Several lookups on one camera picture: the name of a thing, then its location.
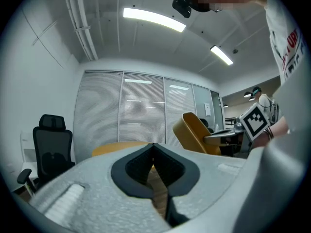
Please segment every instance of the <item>chair headrest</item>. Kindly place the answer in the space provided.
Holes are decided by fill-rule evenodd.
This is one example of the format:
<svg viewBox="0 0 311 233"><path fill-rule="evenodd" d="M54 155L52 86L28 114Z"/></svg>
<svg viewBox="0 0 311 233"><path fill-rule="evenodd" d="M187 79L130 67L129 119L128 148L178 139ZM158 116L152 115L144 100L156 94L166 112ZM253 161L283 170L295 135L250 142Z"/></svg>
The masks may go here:
<svg viewBox="0 0 311 233"><path fill-rule="evenodd" d="M62 116L44 114L40 121L39 127L47 130L62 131L66 129L65 120Z"/></svg>

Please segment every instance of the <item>white t-shirt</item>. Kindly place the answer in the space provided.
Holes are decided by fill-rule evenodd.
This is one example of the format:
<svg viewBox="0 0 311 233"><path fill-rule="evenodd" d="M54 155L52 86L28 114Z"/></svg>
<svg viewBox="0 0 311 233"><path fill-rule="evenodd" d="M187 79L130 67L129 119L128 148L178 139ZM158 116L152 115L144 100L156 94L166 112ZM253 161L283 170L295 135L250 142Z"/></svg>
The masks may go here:
<svg viewBox="0 0 311 233"><path fill-rule="evenodd" d="M270 117L270 111L271 111L271 103L267 96L267 94L262 94L259 97L258 100L259 105L261 105L263 112L267 115L267 117Z"/></svg>
<svg viewBox="0 0 311 233"><path fill-rule="evenodd" d="M310 58L309 50L296 21L281 0L267 0L265 10L271 47L283 84L306 58Z"/></svg>

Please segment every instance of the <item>desk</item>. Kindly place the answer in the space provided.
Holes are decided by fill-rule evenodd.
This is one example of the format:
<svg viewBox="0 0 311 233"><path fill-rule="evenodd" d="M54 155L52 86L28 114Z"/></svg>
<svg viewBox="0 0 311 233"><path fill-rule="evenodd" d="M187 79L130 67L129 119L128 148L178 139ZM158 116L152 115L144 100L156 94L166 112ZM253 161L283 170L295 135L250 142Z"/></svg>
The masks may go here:
<svg viewBox="0 0 311 233"><path fill-rule="evenodd" d="M92 157L99 156L99 155L106 154L106 153L112 153L115 151L119 151L122 149L134 147L134 146L144 145L144 144L148 144L148 143L151 143L151 142L116 142L116 143L110 143L110 144L102 145L102 146L99 146L98 148L96 148L92 153Z"/></svg>

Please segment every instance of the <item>black office chair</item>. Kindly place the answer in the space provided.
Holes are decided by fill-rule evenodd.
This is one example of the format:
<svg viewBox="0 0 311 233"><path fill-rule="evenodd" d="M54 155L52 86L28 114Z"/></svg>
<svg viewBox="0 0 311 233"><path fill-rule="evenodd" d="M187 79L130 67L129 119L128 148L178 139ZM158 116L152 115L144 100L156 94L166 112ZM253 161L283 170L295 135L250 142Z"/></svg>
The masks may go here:
<svg viewBox="0 0 311 233"><path fill-rule="evenodd" d="M208 129L208 131L213 134L214 130L208 127L208 122L204 118L200 118L201 122L203 122L204 126Z"/></svg>
<svg viewBox="0 0 311 233"><path fill-rule="evenodd" d="M35 154L39 182L36 187L29 179L31 169L23 170L18 178L19 184L27 184L33 192L75 165L71 161L70 149L72 132L66 130L62 116L43 115L39 127L33 130Z"/></svg>

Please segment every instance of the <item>bracelet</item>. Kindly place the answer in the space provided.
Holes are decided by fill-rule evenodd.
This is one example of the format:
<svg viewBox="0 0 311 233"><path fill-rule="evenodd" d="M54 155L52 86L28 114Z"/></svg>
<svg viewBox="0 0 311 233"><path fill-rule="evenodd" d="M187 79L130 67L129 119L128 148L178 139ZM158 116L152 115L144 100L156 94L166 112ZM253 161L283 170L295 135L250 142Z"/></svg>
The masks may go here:
<svg viewBox="0 0 311 233"><path fill-rule="evenodd" d="M271 135L267 130L264 130L264 132L268 135L269 141L271 140Z"/></svg>
<svg viewBox="0 0 311 233"><path fill-rule="evenodd" d="M274 135L273 135L272 130L270 129L270 127L268 127L268 129L269 129L269 132L271 134L271 138L274 138Z"/></svg>

